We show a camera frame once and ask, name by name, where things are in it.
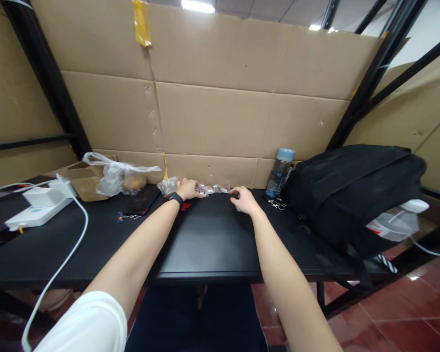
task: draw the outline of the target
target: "ceiling light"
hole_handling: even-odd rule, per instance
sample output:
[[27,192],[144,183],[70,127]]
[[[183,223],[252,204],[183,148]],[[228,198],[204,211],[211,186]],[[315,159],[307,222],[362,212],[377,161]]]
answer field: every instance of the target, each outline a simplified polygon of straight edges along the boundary
[[215,8],[211,4],[193,0],[181,0],[184,10],[199,11],[205,13],[215,13]]

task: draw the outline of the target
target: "hand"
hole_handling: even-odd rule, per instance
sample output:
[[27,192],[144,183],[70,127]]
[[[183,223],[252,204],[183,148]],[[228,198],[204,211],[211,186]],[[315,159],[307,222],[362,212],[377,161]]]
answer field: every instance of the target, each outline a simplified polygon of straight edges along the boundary
[[183,200],[204,197],[202,194],[196,192],[196,186],[199,186],[199,183],[197,181],[183,178],[182,182],[177,182],[176,193],[179,194]]
[[253,194],[244,186],[233,188],[230,193],[239,194],[238,199],[230,198],[231,202],[243,213],[253,215],[262,209],[253,197]]

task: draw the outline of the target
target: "white plastic jug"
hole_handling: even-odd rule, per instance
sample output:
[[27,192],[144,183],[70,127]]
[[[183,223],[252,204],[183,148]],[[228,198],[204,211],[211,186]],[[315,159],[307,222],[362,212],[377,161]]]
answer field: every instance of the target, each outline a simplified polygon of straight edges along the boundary
[[418,214],[427,210],[429,205],[420,199],[412,199],[380,214],[367,224],[367,228],[381,237],[395,242],[418,232]]

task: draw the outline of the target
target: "clear plastic bottle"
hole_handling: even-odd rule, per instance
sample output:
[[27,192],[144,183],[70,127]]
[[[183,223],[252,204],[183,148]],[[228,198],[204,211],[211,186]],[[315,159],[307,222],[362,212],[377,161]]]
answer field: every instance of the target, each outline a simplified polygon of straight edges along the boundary
[[272,169],[265,193],[272,198],[279,195],[285,185],[288,175],[292,171],[295,151],[288,148],[280,148],[277,152],[274,169]]
[[418,214],[428,209],[429,205],[420,199],[413,199],[382,213],[367,224],[367,228],[377,235],[390,240],[401,242],[418,232]]

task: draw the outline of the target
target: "blue bottle cap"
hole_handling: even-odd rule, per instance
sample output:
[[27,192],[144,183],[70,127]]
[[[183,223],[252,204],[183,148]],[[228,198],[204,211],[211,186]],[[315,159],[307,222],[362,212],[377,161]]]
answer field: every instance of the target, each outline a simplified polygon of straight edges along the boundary
[[295,151],[289,148],[280,148],[277,152],[276,158],[281,161],[293,161]]

